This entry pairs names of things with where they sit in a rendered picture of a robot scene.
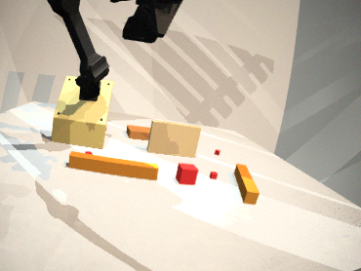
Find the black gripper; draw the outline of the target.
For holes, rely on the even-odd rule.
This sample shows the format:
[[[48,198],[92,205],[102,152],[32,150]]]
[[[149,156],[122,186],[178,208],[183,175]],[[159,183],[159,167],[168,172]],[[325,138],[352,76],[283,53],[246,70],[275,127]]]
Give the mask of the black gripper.
[[[183,0],[139,0],[133,16],[123,28],[125,40],[144,43],[164,38]]]

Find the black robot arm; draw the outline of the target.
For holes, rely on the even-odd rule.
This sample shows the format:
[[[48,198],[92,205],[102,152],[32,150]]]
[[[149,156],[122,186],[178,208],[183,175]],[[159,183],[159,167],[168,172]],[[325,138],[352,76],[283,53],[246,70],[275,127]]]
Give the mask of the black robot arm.
[[[47,0],[55,13],[62,17],[74,47],[80,57],[80,74],[75,79],[80,87],[79,99],[98,100],[101,80],[108,74],[105,56],[96,53],[88,30],[79,12],[81,0]]]

